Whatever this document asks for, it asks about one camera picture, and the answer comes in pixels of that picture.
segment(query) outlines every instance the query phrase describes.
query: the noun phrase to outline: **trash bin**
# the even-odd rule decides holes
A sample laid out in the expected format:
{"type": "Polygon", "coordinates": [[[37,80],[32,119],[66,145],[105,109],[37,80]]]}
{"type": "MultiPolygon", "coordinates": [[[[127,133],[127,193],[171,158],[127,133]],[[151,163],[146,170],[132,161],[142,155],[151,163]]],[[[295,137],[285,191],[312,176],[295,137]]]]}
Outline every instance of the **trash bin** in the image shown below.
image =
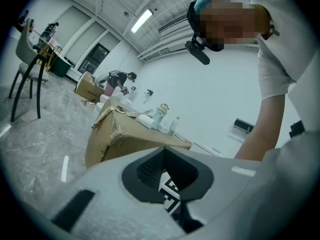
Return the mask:
{"type": "Polygon", "coordinates": [[[63,78],[70,68],[71,64],[69,62],[67,62],[64,58],[57,56],[54,60],[54,63],[50,67],[50,71],[58,77],[63,78]]]}

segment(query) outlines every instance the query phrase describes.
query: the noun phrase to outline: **white cable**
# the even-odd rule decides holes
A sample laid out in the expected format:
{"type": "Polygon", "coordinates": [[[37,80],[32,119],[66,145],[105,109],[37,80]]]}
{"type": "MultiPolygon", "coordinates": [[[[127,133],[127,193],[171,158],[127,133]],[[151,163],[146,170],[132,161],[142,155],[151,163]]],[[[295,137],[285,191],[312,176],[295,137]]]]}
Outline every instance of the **white cable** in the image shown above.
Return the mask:
{"type": "MultiPolygon", "coordinates": [[[[30,85],[24,85],[22,90],[21,90],[21,93],[24,94],[22,91],[24,89],[24,87],[30,87],[30,85]]],[[[68,93],[67,91],[65,90],[58,90],[58,89],[46,89],[46,88],[41,88],[41,90],[47,90],[47,91],[60,91],[60,92],[63,92],[63,93],[66,93],[68,94],[72,99],[74,99],[76,102],[81,102],[81,100],[77,100],[76,98],[74,98],[70,93],[68,93]]],[[[0,102],[4,102],[6,99],[8,99],[9,97],[6,97],[5,99],[3,100],[0,100],[0,102]]]]}

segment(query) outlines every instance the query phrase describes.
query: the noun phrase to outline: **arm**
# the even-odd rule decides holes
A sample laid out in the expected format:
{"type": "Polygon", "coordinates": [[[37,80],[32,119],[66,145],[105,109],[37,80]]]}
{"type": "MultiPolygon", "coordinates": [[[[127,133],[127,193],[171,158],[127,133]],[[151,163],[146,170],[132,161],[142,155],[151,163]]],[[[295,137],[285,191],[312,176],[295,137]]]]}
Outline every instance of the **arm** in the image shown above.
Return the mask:
{"type": "Polygon", "coordinates": [[[263,100],[256,124],[235,158],[262,161],[265,153],[277,144],[284,110],[284,94],[263,100]]]}
{"type": "Polygon", "coordinates": [[[120,80],[116,81],[116,83],[117,83],[117,85],[120,87],[120,89],[122,90],[123,86],[122,86],[120,80]]]}

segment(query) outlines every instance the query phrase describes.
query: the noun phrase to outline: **headset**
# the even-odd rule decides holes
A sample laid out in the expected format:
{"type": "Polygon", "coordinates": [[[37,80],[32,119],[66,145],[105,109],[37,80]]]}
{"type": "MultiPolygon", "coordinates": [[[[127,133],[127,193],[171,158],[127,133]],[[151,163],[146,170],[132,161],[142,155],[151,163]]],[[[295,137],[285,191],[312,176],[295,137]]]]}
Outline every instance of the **headset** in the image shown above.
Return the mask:
{"type": "Polygon", "coordinates": [[[184,46],[189,51],[189,53],[192,56],[194,56],[198,61],[200,61],[204,65],[208,65],[210,63],[210,59],[203,52],[205,47],[209,48],[211,51],[220,52],[221,50],[224,49],[225,46],[223,43],[210,44],[210,43],[205,43],[205,42],[199,43],[197,41],[197,34],[196,33],[199,33],[199,27],[195,24],[195,22],[199,21],[199,16],[196,15],[196,12],[194,9],[196,1],[197,0],[193,1],[190,4],[189,9],[186,14],[188,22],[189,22],[192,30],[194,31],[194,34],[193,34],[191,41],[186,41],[184,46]]]}

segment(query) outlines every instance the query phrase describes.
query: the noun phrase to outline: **white cloth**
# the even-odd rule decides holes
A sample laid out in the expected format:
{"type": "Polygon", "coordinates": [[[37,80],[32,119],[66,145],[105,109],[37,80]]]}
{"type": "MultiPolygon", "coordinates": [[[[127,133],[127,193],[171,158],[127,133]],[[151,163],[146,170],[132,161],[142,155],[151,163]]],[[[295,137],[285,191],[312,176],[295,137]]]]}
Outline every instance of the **white cloth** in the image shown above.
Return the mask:
{"type": "Polygon", "coordinates": [[[307,68],[319,42],[294,0],[251,0],[269,12],[279,36],[258,36],[258,75],[262,100],[288,93],[307,68]]]}

